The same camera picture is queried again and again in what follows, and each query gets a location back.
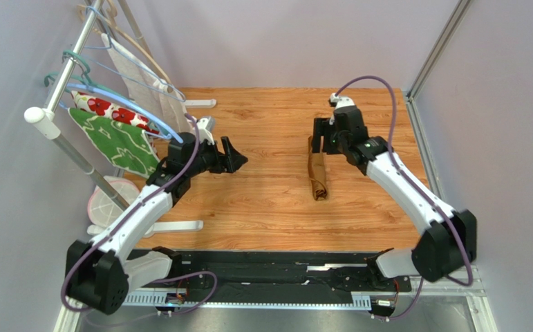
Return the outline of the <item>green white patterned towel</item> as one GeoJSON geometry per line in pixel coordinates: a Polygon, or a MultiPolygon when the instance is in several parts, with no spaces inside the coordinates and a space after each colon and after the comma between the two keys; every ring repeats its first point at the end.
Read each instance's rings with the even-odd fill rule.
{"type": "Polygon", "coordinates": [[[113,166],[144,178],[156,170],[160,159],[143,129],[76,108],[68,114],[113,166]]]}

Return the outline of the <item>pink white mesh basket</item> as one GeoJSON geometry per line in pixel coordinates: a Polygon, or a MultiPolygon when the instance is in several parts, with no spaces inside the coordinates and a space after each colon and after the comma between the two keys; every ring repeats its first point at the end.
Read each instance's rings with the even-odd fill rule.
{"type": "MultiPolygon", "coordinates": [[[[104,179],[129,205],[139,196],[140,190],[132,181],[114,176],[105,176],[104,179]]],[[[96,187],[88,201],[87,212],[93,225],[106,228],[121,215],[122,210],[99,187],[96,187]]]]}

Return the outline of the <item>aluminium corner frame post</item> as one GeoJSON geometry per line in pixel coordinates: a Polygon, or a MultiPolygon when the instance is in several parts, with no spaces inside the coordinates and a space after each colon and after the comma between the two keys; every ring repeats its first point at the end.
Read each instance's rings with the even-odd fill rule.
{"type": "Polygon", "coordinates": [[[409,100],[415,100],[420,94],[425,82],[428,80],[432,70],[438,63],[441,55],[445,51],[448,43],[458,29],[460,23],[463,21],[473,2],[473,0],[459,0],[457,2],[453,12],[449,16],[445,26],[443,27],[424,64],[422,65],[422,68],[414,79],[409,92],[407,93],[409,100]]]}

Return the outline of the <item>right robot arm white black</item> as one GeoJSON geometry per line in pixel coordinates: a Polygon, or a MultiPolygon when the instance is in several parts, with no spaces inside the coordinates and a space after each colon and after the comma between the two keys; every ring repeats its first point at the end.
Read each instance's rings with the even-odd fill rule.
{"type": "Polygon", "coordinates": [[[425,187],[381,136],[370,136],[354,105],[336,108],[330,118],[315,118],[312,152],[342,154],[377,183],[410,218],[420,238],[411,249],[387,250],[373,260],[383,278],[417,275],[428,282],[448,278],[460,268],[472,274],[477,220],[457,211],[425,187]]]}

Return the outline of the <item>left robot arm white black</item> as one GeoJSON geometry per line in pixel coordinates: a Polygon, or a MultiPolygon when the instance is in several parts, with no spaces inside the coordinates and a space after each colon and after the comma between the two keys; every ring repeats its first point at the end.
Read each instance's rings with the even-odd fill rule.
{"type": "Polygon", "coordinates": [[[221,137],[223,151],[192,133],[182,137],[182,142],[168,144],[167,156],[157,164],[139,196],[109,227],[89,241],[70,245],[60,292],[67,309],[77,310],[68,303],[74,299],[82,303],[81,311],[92,308],[110,315],[130,292],[154,282],[168,282],[172,267],[181,263],[180,254],[156,247],[130,259],[135,245],[179,202],[193,177],[204,172],[233,174],[248,162],[227,136],[221,137]]]}

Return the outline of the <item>brown satin napkin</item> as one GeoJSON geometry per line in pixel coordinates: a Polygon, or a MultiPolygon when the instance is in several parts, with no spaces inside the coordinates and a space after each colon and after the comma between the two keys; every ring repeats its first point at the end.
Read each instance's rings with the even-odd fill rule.
{"type": "Polygon", "coordinates": [[[328,198],[326,167],[324,155],[312,151],[313,136],[308,138],[308,178],[310,180],[312,196],[316,201],[328,198]]]}

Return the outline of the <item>teal plastic hanger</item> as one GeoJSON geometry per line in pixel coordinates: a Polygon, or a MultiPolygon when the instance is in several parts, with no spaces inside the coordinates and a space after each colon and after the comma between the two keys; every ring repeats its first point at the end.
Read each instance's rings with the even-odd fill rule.
{"type": "MultiPolygon", "coordinates": [[[[122,94],[92,79],[90,77],[91,67],[89,66],[88,62],[78,53],[71,50],[64,50],[62,52],[62,62],[70,62],[71,64],[77,66],[80,70],[79,75],[75,75],[73,74],[73,71],[71,71],[67,84],[76,81],[82,87],[82,90],[88,93],[97,93],[100,95],[111,94],[122,97],[122,94]]],[[[47,100],[50,99],[53,93],[53,85],[56,83],[60,74],[60,71],[52,71],[44,76],[44,86],[48,89],[47,100]]]]}

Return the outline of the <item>light blue plastic hanger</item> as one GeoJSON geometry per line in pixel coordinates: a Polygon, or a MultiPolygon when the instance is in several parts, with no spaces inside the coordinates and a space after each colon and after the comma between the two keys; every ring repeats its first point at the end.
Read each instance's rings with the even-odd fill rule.
{"type": "Polygon", "coordinates": [[[97,93],[104,97],[107,97],[108,99],[111,99],[115,103],[123,104],[127,108],[147,117],[151,122],[153,122],[161,132],[161,134],[159,135],[160,138],[165,140],[176,139],[178,142],[183,142],[183,139],[180,137],[180,135],[163,120],[156,117],[154,114],[148,112],[147,110],[143,109],[134,102],[122,97],[121,95],[117,95],[94,86],[87,86],[85,84],[68,83],[66,87],[76,91],[80,90],[86,91],[88,93],[97,93]]]}

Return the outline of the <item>white metal clothes rack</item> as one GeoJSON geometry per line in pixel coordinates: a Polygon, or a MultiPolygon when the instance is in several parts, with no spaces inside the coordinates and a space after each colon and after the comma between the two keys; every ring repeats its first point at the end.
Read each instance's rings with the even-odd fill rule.
{"type": "Polygon", "coordinates": [[[216,106],[216,100],[192,100],[189,101],[185,95],[178,90],[169,79],[169,76],[160,67],[151,55],[151,51],[141,33],[139,25],[135,20],[133,13],[126,1],[110,1],[107,12],[102,13],[102,1],[87,1],[85,6],[79,9],[83,15],[82,31],[73,50],[63,52],[62,61],[64,67],[61,72],[47,75],[44,79],[46,86],[52,86],[48,94],[48,101],[44,108],[30,107],[26,109],[24,118],[26,122],[34,125],[43,136],[53,141],[58,147],[78,165],[85,174],[90,176],[96,185],[96,192],[101,192],[107,197],[112,206],[119,211],[124,211],[128,203],[117,191],[112,183],[116,180],[114,177],[105,178],[99,173],[92,164],[90,164],[81,153],[79,153],[72,144],[63,137],[60,129],[54,124],[55,109],[62,107],[62,96],[64,93],[70,93],[73,90],[87,92],[88,94],[97,93],[111,101],[124,105],[136,113],[149,116],[156,124],[160,126],[161,138],[174,138],[176,132],[166,122],[160,121],[158,116],[150,113],[148,108],[141,107],[136,98],[132,95],[124,97],[112,89],[100,85],[90,79],[88,76],[90,68],[86,60],[81,57],[80,53],[86,48],[86,41],[95,22],[100,22],[104,28],[103,34],[106,36],[108,46],[106,49],[113,54],[118,54],[123,60],[136,66],[143,75],[150,75],[154,81],[148,84],[142,78],[137,79],[130,75],[124,74],[118,68],[113,72],[123,77],[126,86],[137,84],[142,88],[159,93],[169,98],[170,108],[174,111],[175,118],[180,119],[187,114],[187,108],[213,108],[216,106]]]}

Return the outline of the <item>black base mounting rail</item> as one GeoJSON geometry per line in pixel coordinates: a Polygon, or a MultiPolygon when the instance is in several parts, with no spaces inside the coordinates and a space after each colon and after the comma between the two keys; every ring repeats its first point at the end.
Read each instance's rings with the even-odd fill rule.
{"type": "Polygon", "coordinates": [[[233,308],[368,310],[380,299],[412,295],[414,278],[373,271],[372,252],[183,251],[181,282],[149,284],[126,304],[233,308]]]}

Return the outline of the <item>beige grey hanging cloth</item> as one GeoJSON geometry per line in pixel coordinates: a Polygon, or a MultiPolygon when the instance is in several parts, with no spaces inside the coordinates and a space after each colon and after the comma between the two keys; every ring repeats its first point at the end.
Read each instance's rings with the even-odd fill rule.
{"type": "Polygon", "coordinates": [[[177,132],[192,132],[184,97],[146,64],[107,34],[101,34],[116,71],[128,89],[129,97],[144,110],[177,132]]]}

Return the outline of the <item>red floral white cloth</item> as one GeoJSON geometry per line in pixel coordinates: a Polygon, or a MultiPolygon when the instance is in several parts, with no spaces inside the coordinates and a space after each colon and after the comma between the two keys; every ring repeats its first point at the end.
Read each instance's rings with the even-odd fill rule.
{"type": "Polygon", "coordinates": [[[128,108],[79,91],[71,91],[71,96],[78,109],[144,129],[149,133],[160,133],[148,118],[128,108]]]}

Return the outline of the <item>wooden hanger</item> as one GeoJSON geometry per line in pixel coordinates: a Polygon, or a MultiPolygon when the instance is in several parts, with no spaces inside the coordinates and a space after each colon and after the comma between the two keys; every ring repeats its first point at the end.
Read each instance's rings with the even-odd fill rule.
{"type": "Polygon", "coordinates": [[[103,23],[107,23],[108,27],[112,31],[112,35],[119,35],[124,41],[128,42],[134,47],[139,54],[141,54],[148,65],[151,66],[151,70],[158,76],[160,76],[167,83],[171,84],[168,74],[161,68],[154,57],[151,54],[151,50],[147,45],[147,42],[142,34],[142,31],[133,16],[127,1],[103,1],[102,4],[102,19],[98,19],[101,28],[96,28],[96,33],[102,33],[103,23]],[[131,34],[126,33],[118,25],[116,18],[119,16],[119,9],[121,9],[123,16],[125,17],[129,27],[131,28],[131,34]]]}

